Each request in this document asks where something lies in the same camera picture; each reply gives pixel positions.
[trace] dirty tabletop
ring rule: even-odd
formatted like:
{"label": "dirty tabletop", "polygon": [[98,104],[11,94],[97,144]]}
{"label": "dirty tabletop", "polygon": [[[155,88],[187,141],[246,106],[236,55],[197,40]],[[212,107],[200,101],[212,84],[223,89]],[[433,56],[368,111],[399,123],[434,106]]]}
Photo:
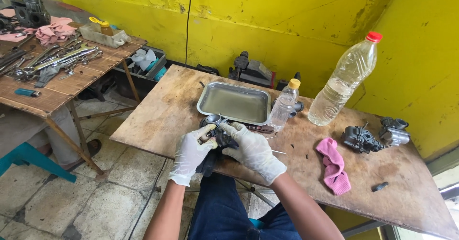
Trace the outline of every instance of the dirty tabletop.
{"label": "dirty tabletop", "polygon": [[[69,25],[73,27],[80,27],[81,24],[72,22]],[[83,37],[79,39],[89,46],[98,45],[104,51],[101,58],[90,61],[87,65],[79,63],[75,68],[75,74],[65,79],[59,80],[60,77],[65,75],[64,70],[60,72],[43,88],[33,88],[36,80],[30,82],[17,82],[9,76],[0,77],[0,103],[21,109],[28,113],[34,114],[39,117],[47,117],[54,110],[60,108],[62,105],[69,102],[73,97],[77,96],[83,89],[91,85],[102,75],[106,74],[113,67],[118,65],[126,57],[130,56],[136,50],[140,49],[146,44],[146,41],[141,38],[131,36],[131,42],[126,43],[117,49],[97,44]],[[0,53],[6,54],[13,47],[20,42],[0,41]],[[36,45],[35,49],[31,51],[34,56],[38,56],[43,52],[37,38],[32,38],[29,42],[25,43],[22,47],[24,50],[29,50],[30,45]],[[25,67],[30,61],[24,62],[22,67]],[[25,88],[28,90],[40,91],[41,96],[37,98],[26,97],[14,94],[18,88]]]}
{"label": "dirty tabletop", "polygon": [[[279,94],[279,91],[173,65],[110,139],[173,159],[179,137],[198,129],[199,121],[205,117],[196,108],[203,90],[200,81],[261,89],[270,93],[272,99]],[[412,142],[376,153],[355,154],[340,141],[344,128],[363,126],[368,121],[366,129],[377,135],[381,117],[344,108],[332,123],[319,127],[307,120],[312,99],[299,97],[298,100],[304,102],[305,110],[290,118],[278,137],[268,142],[273,150],[286,152],[274,155],[313,199],[387,224],[459,239],[443,198]],[[352,185],[352,189],[341,196],[333,195],[322,181],[324,166],[314,148],[326,137],[338,142],[337,150],[344,158],[344,170]],[[258,174],[232,160],[222,161],[215,170],[247,182],[266,184]],[[383,182],[389,185],[371,192],[372,187]]]}

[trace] plastic bottle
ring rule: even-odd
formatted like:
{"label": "plastic bottle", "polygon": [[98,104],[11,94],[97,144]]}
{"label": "plastic bottle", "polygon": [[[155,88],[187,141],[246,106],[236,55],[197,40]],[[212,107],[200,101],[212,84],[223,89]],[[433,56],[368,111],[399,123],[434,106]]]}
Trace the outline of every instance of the plastic bottle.
{"label": "plastic bottle", "polygon": [[301,82],[297,79],[291,79],[289,84],[279,94],[279,97],[271,110],[271,117],[269,119],[269,126],[278,132],[284,129],[285,123],[295,105],[296,98],[298,97],[298,88]]}
{"label": "plastic bottle", "polygon": [[376,44],[382,35],[368,33],[364,41],[352,46],[340,58],[325,87],[309,108],[307,118],[315,125],[328,125],[367,78],[376,65]]}
{"label": "plastic bottle", "polygon": [[107,36],[113,36],[113,30],[110,27],[110,24],[108,21],[100,21],[96,17],[90,17],[89,20],[92,22],[98,23],[100,25],[100,33],[107,35]]}

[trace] hand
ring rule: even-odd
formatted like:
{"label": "hand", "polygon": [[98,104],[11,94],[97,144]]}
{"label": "hand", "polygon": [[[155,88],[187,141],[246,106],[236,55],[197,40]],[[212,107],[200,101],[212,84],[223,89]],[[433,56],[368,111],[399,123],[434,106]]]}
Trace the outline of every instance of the hand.
{"label": "hand", "polygon": [[239,149],[226,148],[222,150],[222,153],[232,156],[244,166],[260,173],[268,185],[271,185],[274,179],[287,170],[284,163],[273,155],[263,135],[253,133],[245,125],[236,122],[231,125],[221,123],[220,128],[239,145]]}
{"label": "hand", "polygon": [[218,146],[213,139],[203,144],[198,143],[198,139],[212,129],[215,129],[215,124],[208,124],[197,131],[182,135],[175,148],[175,161],[172,171],[169,173],[169,179],[174,180],[176,184],[190,186],[190,180],[195,174],[196,168],[209,151]]}

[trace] workbench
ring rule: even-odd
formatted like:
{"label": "workbench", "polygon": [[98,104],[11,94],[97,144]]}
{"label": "workbench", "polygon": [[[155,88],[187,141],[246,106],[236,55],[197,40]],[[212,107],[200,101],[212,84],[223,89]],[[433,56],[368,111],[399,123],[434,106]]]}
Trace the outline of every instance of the workbench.
{"label": "workbench", "polygon": [[[82,24],[75,22],[72,22],[69,25],[76,28],[82,26]],[[104,172],[89,157],[88,147],[85,143],[85,137],[79,122],[81,119],[87,119],[88,116],[78,117],[72,100],[78,95],[78,93],[94,83],[97,79],[106,74],[113,67],[117,66],[119,63],[123,63],[123,67],[126,71],[126,76],[128,77],[131,89],[134,92],[137,102],[140,103],[140,99],[137,95],[137,91],[135,90],[131,75],[126,66],[125,58],[132,55],[136,50],[145,45],[146,41],[144,39],[131,36],[131,42],[126,43],[117,49],[114,49],[108,46],[84,40],[83,37],[79,37],[79,39],[83,40],[84,44],[87,43],[89,46],[99,46],[99,49],[103,50],[102,56],[90,61],[87,65],[79,63],[73,69],[75,74],[60,80],[59,78],[65,75],[64,70],[61,69],[60,72],[43,88],[33,87],[36,83],[36,79],[29,82],[18,82],[9,76],[1,76],[0,103],[36,115],[45,120],[53,130],[55,130],[64,140],[66,140],[69,145],[71,145],[72,149],[74,149],[86,162],[88,162],[90,167],[95,169],[98,174],[102,175]],[[10,41],[0,41],[0,53],[8,53],[12,47],[18,45],[19,43],[20,42],[15,43]],[[32,38],[21,48],[24,50],[29,50],[30,45],[32,44],[36,47],[31,51],[31,54],[38,56],[43,52],[43,49],[40,47],[40,43],[37,38]],[[22,67],[26,67],[29,62],[30,61],[24,62]],[[36,98],[17,95],[14,93],[14,91],[18,88],[40,91],[41,95]],[[54,111],[65,104],[68,104],[70,111],[72,112],[73,120],[75,121],[75,125],[82,142],[81,147],[75,144],[50,118]],[[90,117],[93,118],[117,112],[129,111],[134,108],[135,107],[123,108],[111,112],[94,114]]]}
{"label": "workbench", "polygon": [[[200,82],[206,85],[214,81],[260,89],[268,92],[272,100],[279,95],[279,91],[174,65],[110,139],[174,159],[175,144],[180,136],[198,129],[200,120],[205,117],[196,107],[203,91]],[[285,128],[278,132],[278,137],[268,139],[268,142],[273,150],[286,152],[273,154],[314,200],[372,219],[361,227],[366,230],[391,224],[459,239],[458,229],[443,198],[412,142],[370,154],[356,154],[340,139],[344,128],[363,126],[368,121],[366,129],[378,135],[380,116],[344,108],[329,125],[319,127],[307,119],[313,100],[306,97],[298,97],[298,100],[304,102],[305,109],[290,118]],[[344,171],[352,185],[352,189],[341,196],[333,195],[325,186],[322,156],[315,150],[317,144],[327,137],[338,142],[337,150],[344,159]],[[266,185],[259,174],[231,159],[221,161],[215,172]],[[371,191],[372,187],[383,182],[389,185],[377,192]]]}

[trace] metal tray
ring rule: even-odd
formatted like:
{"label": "metal tray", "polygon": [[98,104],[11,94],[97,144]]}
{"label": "metal tray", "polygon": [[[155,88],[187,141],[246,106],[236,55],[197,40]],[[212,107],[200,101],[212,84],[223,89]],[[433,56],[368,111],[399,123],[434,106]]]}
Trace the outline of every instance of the metal tray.
{"label": "metal tray", "polygon": [[222,114],[229,120],[266,125],[271,114],[271,95],[243,86],[211,82],[204,87],[197,108],[204,115]]}

